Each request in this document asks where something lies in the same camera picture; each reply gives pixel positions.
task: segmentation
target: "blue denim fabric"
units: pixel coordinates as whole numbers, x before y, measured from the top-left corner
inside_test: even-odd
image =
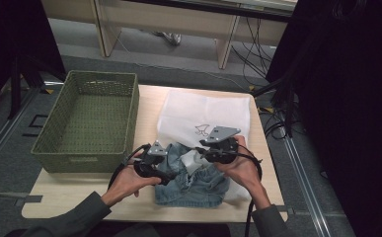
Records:
[[[180,143],[167,147],[168,157],[158,165],[163,172],[175,173],[175,180],[167,186],[156,186],[156,203],[170,206],[215,207],[221,204],[230,185],[215,166],[196,170],[188,175],[181,156],[190,149]]]

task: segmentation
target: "person's right hand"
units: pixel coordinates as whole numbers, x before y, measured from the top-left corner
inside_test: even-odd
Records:
[[[239,143],[238,153],[252,156],[252,154],[250,154],[250,152],[246,149],[247,145],[244,136],[236,135],[234,138],[236,138]],[[215,166],[219,171],[224,172],[225,176],[230,177],[237,184],[243,186],[249,191],[257,209],[270,206],[267,191],[262,185],[258,174],[258,168],[253,161],[239,156],[230,164],[215,163]]]

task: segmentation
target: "sleeve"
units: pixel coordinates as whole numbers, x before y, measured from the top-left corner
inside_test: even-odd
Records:
[[[84,236],[111,213],[96,192],[91,193],[74,209],[65,214],[44,220],[24,233],[27,236]]]
[[[293,233],[286,226],[276,205],[252,212],[253,220],[262,237],[293,237]]]

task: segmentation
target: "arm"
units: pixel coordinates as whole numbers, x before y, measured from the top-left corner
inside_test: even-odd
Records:
[[[157,185],[159,178],[141,178],[131,165],[117,175],[111,188],[101,197],[91,193],[74,209],[65,214],[47,219],[24,233],[26,236],[84,236],[105,216],[111,213],[110,207],[149,185]]]
[[[235,136],[239,143],[238,152],[251,155],[246,147],[244,136]],[[287,227],[275,205],[270,203],[267,196],[267,190],[262,185],[258,175],[258,169],[255,164],[247,158],[237,157],[230,164],[215,164],[218,170],[224,172],[225,176],[233,179],[237,184],[246,188],[255,204],[256,211],[252,213],[252,217],[258,228],[260,236],[295,236]]]

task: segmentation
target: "green woven basket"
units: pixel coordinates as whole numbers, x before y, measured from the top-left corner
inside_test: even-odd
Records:
[[[48,173],[111,173],[132,152],[136,74],[70,71],[34,144]]]

